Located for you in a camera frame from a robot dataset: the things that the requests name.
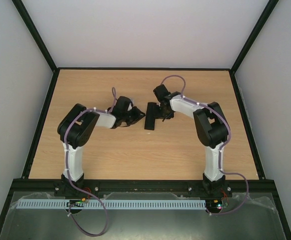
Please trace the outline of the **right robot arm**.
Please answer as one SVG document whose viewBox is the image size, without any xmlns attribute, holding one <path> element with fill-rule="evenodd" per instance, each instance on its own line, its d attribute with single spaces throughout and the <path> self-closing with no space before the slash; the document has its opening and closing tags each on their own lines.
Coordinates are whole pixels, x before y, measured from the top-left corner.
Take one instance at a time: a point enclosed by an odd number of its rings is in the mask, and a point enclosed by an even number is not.
<svg viewBox="0 0 291 240">
<path fill-rule="evenodd" d="M 153 93 L 159 102 L 154 106 L 156 119 L 170 119 L 174 113 L 181 113 L 194 120 L 197 137 L 205 146 L 202 186 L 207 195 L 217 195 L 226 181 L 223 173 L 224 147 L 231 137 L 220 105 L 217 102 L 197 102 L 177 91 L 171 93 L 164 84 L 157 86 Z"/>
</svg>

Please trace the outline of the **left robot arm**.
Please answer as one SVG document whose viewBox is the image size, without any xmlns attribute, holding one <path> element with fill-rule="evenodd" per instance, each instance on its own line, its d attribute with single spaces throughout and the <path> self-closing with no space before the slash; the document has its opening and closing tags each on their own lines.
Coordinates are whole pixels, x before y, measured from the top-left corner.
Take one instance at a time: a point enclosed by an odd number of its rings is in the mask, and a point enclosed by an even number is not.
<svg viewBox="0 0 291 240">
<path fill-rule="evenodd" d="M 78 197 L 88 193 L 84 187 L 83 152 L 94 128 L 129 127 L 145 116 L 146 114 L 125 96 L 115 98 L 112 106 L 106 110 L 75 104 L 57 128 L 65 160 L 61 180 L 55 184 L 55 195 Z"/>
</svg>

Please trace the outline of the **black glasses case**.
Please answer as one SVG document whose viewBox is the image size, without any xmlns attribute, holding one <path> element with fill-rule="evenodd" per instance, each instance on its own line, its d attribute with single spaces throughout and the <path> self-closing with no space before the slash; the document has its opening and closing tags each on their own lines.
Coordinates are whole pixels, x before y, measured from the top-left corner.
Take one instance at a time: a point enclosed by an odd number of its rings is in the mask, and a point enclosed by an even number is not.
<svg viewBox="0 0 291 240">
<path fill-rule="evenodd" d="M 148 102 L 145 115 L 144 129 L 154 131 L 156 119 L 159 118 L 160 118 L 159 105 L 156 104 L 155 102 Z"/>
</svg>

